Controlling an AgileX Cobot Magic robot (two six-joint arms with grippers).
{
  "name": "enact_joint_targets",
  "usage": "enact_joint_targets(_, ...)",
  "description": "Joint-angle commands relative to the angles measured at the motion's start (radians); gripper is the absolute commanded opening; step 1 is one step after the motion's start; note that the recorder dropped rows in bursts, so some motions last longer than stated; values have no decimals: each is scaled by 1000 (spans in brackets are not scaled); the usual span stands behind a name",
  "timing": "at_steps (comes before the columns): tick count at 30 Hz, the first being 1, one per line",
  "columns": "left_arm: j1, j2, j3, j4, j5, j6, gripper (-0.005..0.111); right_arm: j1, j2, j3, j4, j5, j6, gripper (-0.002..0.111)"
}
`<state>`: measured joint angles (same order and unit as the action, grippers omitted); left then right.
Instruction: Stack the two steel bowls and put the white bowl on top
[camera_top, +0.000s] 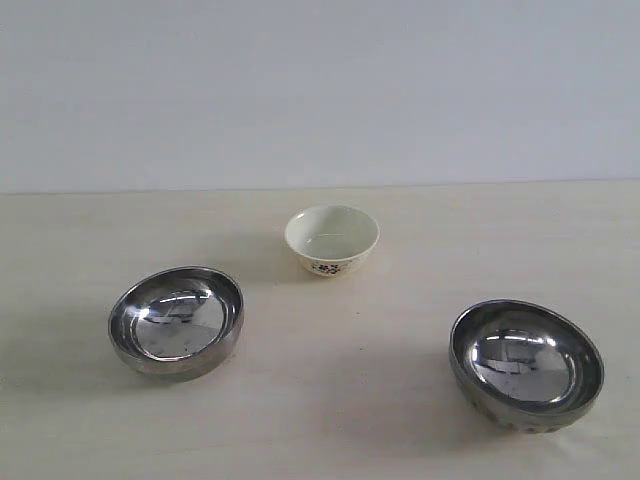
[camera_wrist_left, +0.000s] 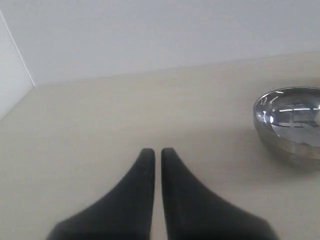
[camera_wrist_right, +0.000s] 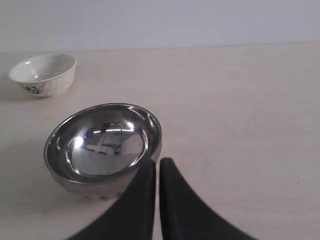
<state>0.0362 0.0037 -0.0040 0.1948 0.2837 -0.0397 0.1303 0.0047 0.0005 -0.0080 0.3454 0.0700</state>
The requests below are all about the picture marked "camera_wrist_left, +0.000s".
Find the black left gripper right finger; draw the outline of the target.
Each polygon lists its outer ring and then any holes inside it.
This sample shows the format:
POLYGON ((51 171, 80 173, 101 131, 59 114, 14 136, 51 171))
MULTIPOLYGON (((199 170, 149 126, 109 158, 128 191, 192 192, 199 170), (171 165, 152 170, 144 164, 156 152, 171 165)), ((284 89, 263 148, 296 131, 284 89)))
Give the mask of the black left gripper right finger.
POLYGON ((275 240, 269 223, 209 190, 174 148, 161 151, 161 186, 170 240, 275 240))

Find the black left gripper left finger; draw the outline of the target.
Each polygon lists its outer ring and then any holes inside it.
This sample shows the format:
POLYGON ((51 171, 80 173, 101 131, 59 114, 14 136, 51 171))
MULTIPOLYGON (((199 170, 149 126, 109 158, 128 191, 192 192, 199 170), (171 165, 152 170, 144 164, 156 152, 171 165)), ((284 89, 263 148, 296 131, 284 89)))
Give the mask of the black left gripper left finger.
POLYGON ((155 195, 155 152, 140 151, 120 182, 83 211, 59 222, 49 240, 149 240, 155 195))

